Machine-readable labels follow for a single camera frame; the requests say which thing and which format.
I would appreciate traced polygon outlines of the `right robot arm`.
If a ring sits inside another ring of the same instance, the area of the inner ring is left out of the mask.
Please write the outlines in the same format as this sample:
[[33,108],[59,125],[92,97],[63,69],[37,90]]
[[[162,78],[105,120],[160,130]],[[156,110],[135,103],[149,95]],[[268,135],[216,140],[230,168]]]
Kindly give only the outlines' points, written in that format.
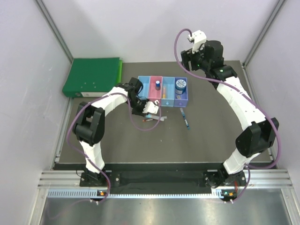
[[181,64],[187,71],[200,69],[205,73],[205,77],[225,98],[240,122],[242,133],[235,140],[236,149],[222,163],[217,174],[207,179],[214,188],[231,185],[244,166],[273,145],[279,122],[276,118],[268,121],[253,105],[235,70],[224,63],[221,42],[206,41],[200,44],[196,52],[189,49],[182,51],[180,55]]

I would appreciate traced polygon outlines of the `purple plastic bin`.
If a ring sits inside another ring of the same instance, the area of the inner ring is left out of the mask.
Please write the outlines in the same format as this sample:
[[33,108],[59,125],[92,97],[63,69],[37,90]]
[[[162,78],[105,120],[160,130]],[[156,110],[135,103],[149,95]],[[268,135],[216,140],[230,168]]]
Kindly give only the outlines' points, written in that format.
[[[176,79],[185,79],[188,82],[186,77],[175,77],[175,81]],[[176,95],[178,94],[175,93],[174,107],[186,107],[188,104],[188,87],[186,87],[186,91],[181,94],[182,99],[177,99]]]

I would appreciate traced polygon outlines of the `blue round tape dispenser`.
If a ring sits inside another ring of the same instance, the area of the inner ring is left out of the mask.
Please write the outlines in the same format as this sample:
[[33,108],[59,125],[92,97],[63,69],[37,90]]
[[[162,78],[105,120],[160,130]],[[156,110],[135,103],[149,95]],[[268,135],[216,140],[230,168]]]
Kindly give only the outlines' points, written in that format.
[[175,81],[175,93],[178,95],[183,94],[186,91],[187,81],[185,79],[176,79]]

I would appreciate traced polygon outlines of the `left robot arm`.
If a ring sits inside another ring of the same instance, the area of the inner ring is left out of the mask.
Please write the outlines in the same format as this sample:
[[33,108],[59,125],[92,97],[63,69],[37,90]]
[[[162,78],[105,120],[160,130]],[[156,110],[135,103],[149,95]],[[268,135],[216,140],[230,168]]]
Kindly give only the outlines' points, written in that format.
[[103,98],[88,105],[79,104],[78,112],[84,109],[73,126],[73,133],[82,146],[86,157],[86,168],[81,175],[80,186],[103,186],[106,174],[101,170],[105,163],[101,153],[101,140],[105,133],[105,117],[117,106],[127,103],[135,115],[144,116],[144,108],[148,99],[138,97],[143,89],[143,83],[137,78],[131,78],[128,83],[119,83]]

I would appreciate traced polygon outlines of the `light blue end bin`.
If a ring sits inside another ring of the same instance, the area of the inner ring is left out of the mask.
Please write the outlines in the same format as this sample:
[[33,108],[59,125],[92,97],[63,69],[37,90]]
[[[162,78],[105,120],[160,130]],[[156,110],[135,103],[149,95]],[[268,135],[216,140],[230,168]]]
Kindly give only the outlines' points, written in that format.
[[142,89],[139,91],[138,96],[141,98],[148,98],[150,76],[138,76],[139,81],[143,84]]

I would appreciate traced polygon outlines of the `small blue capped bottle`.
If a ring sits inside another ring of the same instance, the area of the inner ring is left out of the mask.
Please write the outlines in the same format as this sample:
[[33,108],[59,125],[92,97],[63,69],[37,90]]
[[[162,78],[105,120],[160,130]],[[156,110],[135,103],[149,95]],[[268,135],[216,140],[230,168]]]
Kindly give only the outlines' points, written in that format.
[[155,82],[155,90],[161,90],[161,82],[159,80]]

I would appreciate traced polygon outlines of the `red pen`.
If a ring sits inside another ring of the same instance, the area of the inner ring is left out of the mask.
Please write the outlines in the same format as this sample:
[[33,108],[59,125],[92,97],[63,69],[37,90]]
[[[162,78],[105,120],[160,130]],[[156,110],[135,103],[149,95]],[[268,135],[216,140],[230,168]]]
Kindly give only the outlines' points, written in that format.
[[148,121],[155,121],[155,119],[144,119],[142,120],[143,122],[148,122]]

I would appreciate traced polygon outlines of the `dark green ring binder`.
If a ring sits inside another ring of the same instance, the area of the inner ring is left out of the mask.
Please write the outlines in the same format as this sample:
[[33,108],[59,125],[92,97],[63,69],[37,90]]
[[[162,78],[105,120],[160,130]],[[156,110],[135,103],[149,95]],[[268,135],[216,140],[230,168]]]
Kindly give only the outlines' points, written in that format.
[[120,58],[75,58],[62,93],[68,98],[100,97],[117,83]]

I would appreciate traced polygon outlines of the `blue pen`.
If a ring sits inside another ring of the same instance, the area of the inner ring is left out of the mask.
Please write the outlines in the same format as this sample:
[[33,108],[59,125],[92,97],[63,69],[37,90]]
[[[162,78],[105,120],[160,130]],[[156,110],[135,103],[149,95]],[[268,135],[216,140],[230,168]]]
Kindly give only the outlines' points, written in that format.
[[181,108],[181,107],[180,107],[180,112],[181,112],[181,114],[182,114],[182,116],[183,116],[183,119],[184,119],[184,122],[185,122],[185,124],[186,124],[186,127],[187,127],[187,129],[189,130],[189,129],[190,129],[189,123],[188,123],[188,121],[187,121],[187,119],[186,119],[186,115],[185,115],[185,113],[184,113],[184,110],[183,110],[183,108]]

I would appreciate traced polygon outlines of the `blue capped glue stick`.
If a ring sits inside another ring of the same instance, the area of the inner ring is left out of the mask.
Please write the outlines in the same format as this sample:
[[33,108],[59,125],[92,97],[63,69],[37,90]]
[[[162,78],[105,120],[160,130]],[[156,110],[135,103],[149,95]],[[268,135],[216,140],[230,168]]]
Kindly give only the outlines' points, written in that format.
[[161,116],[161,117],[159,117],[159,116],[152,115],[152,114],[146,115],[145,118],[147,118],[147,119],[154,119],[154,120],[160,120],[160,121],[164,121],[164,120],[167,119],[166,116]]

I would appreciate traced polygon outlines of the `light green plastic folder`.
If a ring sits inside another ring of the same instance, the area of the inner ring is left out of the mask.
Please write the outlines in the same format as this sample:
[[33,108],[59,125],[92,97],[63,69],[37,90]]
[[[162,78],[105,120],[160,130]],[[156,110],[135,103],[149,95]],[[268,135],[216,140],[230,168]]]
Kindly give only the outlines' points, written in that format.
[[123,60],[119,60],[119,67],[118,67],[118,73],[117,73],[116,83],[120,83],[121,82],[122,66],[123,66]]

